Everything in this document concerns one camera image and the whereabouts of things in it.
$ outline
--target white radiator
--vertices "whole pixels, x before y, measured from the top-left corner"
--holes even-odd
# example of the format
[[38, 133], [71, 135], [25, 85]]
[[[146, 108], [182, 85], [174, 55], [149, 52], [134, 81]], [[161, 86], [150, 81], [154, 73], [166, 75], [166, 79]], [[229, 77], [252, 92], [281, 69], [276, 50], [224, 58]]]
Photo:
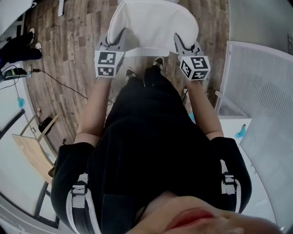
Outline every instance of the white radiator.
[[[252, 118], [240, 145], [266, 188], [277, 224], [287, 230], [293, 223], [293, 56], [228, 41], [220, 92]], [[221, 100], [216, 108], [219, 115], [232, 111]]]

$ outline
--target lips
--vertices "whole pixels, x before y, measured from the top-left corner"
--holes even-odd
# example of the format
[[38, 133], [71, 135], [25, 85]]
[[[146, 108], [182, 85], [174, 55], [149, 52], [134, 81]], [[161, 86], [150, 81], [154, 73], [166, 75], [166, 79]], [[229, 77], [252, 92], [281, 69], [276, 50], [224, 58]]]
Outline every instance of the lips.
[[202, 208], [192, 208], [182, 211], [176, 215], [175, 218], [173, 218], [165, 231], [169, 231], [178, 227], [187, 227], [193, 225], [203, 218], [215, 218], [215, 216]]

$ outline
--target black pants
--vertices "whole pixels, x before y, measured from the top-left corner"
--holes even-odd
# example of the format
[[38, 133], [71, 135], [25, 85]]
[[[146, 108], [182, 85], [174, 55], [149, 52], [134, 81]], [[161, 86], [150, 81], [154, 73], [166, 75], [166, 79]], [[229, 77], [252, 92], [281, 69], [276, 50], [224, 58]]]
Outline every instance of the black pants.
[[130, 78], [127, 85], [122, 88], [120, 94], [131, 92], [137, 87], [147, 87], [160, 90], [174, 95], [181, 100], [179, 93], [173, 87], [171, 82], [161, 74], [161, 70], [158, 66], [147, 68], [145, 70], [144, 79], [139, 79], [137, 77]]
[[20, 37], [11, 39], [0, 49], [0, 56], [2, 57], [1, 68], [4, 67], [6, 63], [40, 59], [42, 57], [40, 50], [27, 46], [32, 38], [32, 32], [23, 34]]

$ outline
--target laminate floor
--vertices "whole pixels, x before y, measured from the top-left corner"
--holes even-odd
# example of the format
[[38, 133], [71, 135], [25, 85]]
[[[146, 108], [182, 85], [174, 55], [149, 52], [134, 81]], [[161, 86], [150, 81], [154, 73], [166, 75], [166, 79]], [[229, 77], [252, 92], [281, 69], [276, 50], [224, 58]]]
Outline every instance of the laminate floor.
[[[25, 26], [28, 31], [36, 28], [35, 43], [42, 43], [43, 57], [27, 61], [25, 68], [41, 69], [59, 82], [89, 96], [95, 78], [94, 51], [98, 49], [101, 33], [107, 32], [117, 0], [67, 0], [64, 15], [57, 16], [58, 1], [43, 0], [26, 14]], [[226, 41], [229, 36], [228, 0], [180, 0], [197, 19], [199, 25], [198, 42], [209, 57], [212, 67], [209, 79], [203, 85], [211, 103], [216, 98], [214, 91], [221, 83], [225, 61]], [[139, 75], [150, 66], [154, 58], [136, 57], [125, 59], [118, 76], [112, 83], [110, 99], [113, 101], [119, 90], [126, 84], [125, 68], [133, 67]], [[165, 58], [162, 73], [182, 94], [184, 83], [177, 66], [177, 57], [170, 54]], [[42, 110], [40, 121], [47, 116], [61, 113], [57, 123], [48, 134], [55, 151], [66, 139], [74, 141], [78, 118], [86, 99], [72, 90], [61, 86], [45, 73], [33, 73], [27, 78], [28, 90], [34, 109]]]

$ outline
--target wooden board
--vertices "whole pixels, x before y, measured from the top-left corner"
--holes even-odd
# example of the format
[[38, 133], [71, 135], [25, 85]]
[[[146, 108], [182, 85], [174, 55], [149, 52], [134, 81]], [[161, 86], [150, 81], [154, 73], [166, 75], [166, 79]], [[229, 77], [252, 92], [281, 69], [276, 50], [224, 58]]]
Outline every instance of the wooden board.
[[49, 170], [53, 168], [51, 162], [46, 158], [43, 149], [35, 138], [29, 138], [19, 135], [12, 135], [23, 154], [37, 172], [46, 182], [52, 184], [52, 178], [48, 175]]

